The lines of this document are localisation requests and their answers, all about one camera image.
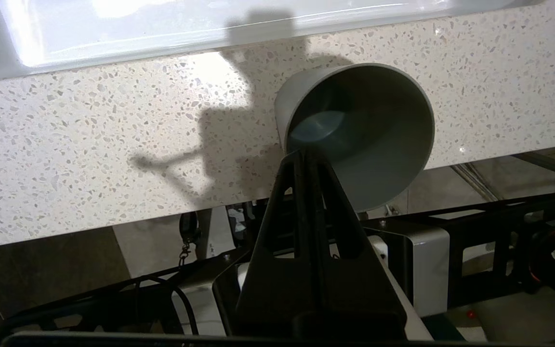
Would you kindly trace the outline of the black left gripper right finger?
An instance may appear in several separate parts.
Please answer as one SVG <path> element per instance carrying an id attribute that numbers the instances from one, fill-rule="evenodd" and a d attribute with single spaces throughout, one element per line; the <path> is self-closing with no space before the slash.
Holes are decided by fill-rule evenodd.
<path id="1" fill-rule="evenodd" d="M 404 339 L 407 315 L 328 159 L 304 150 L 313 310 L 304 335 Z"/>

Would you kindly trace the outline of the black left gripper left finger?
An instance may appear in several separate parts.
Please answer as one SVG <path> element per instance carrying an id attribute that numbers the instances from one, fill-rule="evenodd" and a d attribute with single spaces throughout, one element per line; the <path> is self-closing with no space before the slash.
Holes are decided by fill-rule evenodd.
<path id="1" fill-rule="evenodd" d="M 236 306 L 240 330 L 255 336 L 313 339 L 317 336 L 317 200 L 311 176 L 315 152 L 286 156 L 276 176 Z M 293 258 L 274 255 L 286 225 L 280 218 L 286 190 L 294 197 L 289 222 Z"/>

